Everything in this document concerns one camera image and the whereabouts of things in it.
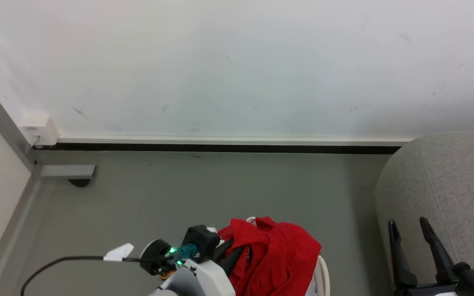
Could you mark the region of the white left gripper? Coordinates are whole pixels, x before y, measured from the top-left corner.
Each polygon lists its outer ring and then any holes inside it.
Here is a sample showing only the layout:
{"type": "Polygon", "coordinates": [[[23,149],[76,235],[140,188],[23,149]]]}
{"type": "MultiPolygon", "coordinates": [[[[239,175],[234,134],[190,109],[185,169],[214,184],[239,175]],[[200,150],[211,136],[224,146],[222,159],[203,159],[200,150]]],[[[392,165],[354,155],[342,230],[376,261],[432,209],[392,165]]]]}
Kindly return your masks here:
{"type": "Polygon", "coordinates": [[[193,291],[191,296],[236,296],[235,289],[229,277],[248,246],[231,249],[233,238],[221,240],[213,254],[213,261],[204,261],[201,264],[188,260],[188,269],[193,274],[193,291]],[[223,268],[218,265],[223,261],[223,268]]]}

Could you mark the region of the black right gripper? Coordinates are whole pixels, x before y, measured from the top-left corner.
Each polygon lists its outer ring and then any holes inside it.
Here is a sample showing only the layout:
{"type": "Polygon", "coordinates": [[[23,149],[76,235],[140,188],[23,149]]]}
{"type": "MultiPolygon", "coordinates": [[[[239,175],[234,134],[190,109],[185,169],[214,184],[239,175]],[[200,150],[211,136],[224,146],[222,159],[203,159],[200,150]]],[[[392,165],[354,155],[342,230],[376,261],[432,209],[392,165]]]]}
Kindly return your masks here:
{"type": "Polygon", "coordinates": [[[437,272],[437,284],[417,285],[417,278],[411,272],[402,249],[402,237],[396,222],[389,220],[388,236],[395,286],[393,296],[474,296],[474,269],[466,262],[459,262],[454,267],[453,260],[428,219],[420,217],[419,223],[424,240],[431,250],[437,272]]]}

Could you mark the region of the red white-striped clothing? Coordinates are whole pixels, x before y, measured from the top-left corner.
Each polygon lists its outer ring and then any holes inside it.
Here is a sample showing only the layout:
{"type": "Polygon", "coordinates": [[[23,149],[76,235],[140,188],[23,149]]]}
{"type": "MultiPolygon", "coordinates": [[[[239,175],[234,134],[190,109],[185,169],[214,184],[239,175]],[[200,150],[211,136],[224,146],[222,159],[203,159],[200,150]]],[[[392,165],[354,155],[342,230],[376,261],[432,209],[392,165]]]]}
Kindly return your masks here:
{"type": "Polygon", "coordinates": [[[236,296],[305,296],[316,268],[321,244],[304,228],[270,217],[232,219],[218,231],[226,251],[243,252],[229,280],[236,296]]]}

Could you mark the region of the white laundry basket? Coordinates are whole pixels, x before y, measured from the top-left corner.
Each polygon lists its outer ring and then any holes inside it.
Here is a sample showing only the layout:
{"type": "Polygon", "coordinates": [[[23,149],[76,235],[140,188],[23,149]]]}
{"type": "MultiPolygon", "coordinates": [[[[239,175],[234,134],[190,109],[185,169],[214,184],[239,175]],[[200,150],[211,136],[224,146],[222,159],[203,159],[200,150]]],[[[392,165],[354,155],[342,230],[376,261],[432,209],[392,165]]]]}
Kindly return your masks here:
{"type": "Polygon", "coordinates": [[[317,257],[313,277],[304,296],[331,296],[329,271],[321,255],[317,257]]]}

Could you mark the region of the grey fabric sofa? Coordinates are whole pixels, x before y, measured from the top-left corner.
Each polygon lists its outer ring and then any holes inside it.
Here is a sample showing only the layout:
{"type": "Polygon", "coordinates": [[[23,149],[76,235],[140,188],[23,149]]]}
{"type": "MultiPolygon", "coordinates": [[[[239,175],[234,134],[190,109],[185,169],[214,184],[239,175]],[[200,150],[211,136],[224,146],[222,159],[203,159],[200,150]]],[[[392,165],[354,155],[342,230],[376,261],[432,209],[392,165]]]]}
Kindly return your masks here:
{"type": "Polygon", "coordinates": [[[419,283],[434,283],[436,274],[420,217],[428,219],[455,263],[474,269],[474,131],[431,134],[404,145],[380,174],[375,205],[387,257],[393,219],[419,283]]]}

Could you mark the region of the white and black baseboard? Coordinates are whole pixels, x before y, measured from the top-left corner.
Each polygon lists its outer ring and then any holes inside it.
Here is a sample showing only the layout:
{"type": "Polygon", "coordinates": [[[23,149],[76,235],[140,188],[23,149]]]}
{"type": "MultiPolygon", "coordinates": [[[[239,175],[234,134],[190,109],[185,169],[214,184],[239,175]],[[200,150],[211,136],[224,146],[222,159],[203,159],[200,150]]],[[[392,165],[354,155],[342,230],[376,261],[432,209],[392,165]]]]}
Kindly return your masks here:
{"type": "Polygon", "coordinates": [[[34,150],[191,153],[393,154],[410,137],[83,136],[63,134],[34,150]]]}

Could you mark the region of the white wall socket box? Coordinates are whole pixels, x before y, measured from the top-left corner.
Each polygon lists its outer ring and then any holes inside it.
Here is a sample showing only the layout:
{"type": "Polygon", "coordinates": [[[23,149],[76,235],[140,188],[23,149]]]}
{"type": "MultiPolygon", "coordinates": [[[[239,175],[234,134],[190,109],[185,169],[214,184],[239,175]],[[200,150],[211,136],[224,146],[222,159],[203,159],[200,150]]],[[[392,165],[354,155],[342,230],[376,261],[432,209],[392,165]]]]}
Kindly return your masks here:
{"type": "Polygon", "coordinates": [[[30,146],[54,146],[60,132],[47,113],[26,113],[17,124],[30,146]]]}

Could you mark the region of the grey metal frame bar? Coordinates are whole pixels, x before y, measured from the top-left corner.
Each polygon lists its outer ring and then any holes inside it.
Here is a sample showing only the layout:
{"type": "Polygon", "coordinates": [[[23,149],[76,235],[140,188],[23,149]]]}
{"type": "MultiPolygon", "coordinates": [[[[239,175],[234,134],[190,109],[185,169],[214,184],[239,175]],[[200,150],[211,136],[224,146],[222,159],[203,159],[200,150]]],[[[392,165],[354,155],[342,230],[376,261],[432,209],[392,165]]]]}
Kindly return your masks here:
{"type": "Polygon", "coordinates": [[[94,179],[96,165],[43,164],[19,128],[0,103],[0,134],[25,164],[35,179],[66,179],[75,187],[86,187],[94,179]]]}

